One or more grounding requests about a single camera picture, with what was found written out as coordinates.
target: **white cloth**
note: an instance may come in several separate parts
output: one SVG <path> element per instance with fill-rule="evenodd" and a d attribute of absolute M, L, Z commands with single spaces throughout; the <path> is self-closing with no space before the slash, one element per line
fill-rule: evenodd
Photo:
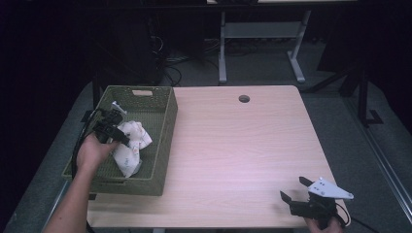
<path fill-rule="evenodd" d="M 118 127 L 129 139 L 128 147 L 120 144 L 113 152 L 113 158 L 126 178 L 136 174 L 142 164 L 140 150 L 147 147 L 152 138 L 142 127 L 141 122 L 134 120 L 125 122 Z"/>

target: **basket handle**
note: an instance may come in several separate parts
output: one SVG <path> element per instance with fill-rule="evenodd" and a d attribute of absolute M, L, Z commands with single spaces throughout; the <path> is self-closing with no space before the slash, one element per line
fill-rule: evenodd
<path fill-rule="evenodd" d="M 126 186 L 126 181 L 121 181 L 121 182 L 110 182 L 110 181 L 105 181 L 105 182 L 98 182 L 97 184 L 99 185 L 119 185 L 119 186 Z"/>
<path fill-rule="evenodd" d="M 132 90 L 133 95 L 136 96 L 153 96 L 154 93 L 151 90 Z"/>

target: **grommet hole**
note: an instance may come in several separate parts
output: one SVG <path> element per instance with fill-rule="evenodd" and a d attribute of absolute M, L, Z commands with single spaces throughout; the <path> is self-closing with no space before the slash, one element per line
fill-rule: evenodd
<path fill-rule="evenodd" d="M 242 103 L 248 103 L 249 101 L 251 101 L 251 98 L 247 95 L 241 95 L 239 96 L 239 101 Z"/>

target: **wooden table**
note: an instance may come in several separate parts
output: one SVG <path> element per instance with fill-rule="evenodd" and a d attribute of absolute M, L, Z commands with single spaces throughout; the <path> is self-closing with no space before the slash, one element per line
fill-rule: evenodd
<path fill-rule="evenodd" d="M 164 193 L 99 193 L 89 201 L 94 227 L 296 228 L 280 190 L 306 201 L 299 183 L 334 182 L 294 86 L 175 88 L 179 111 Z M 250 97 L 248 103 L 239 96 Z"/>

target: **woven basket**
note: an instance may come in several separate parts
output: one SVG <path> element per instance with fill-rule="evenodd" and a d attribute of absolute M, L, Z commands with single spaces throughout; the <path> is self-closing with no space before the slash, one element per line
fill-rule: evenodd
<path fill-rule="evenodd" d="M 140 151 L 143 163 L 137 174 L 125 178 L 112 156 L 100 165 L 91 184 L 91 192 L 160 196 L 163 193 L 169 161 L 170 146 L 178 111 L 172 87 L 108 86 L 97 108 L 110 110 L 114 101 L 127 111 L 123 122 L 135 120 L 143 127 L 153 142 Z M 87 132 L 101 118 L 91 120 Z M 71 180 L 71 161 L 62 176 Z"/>

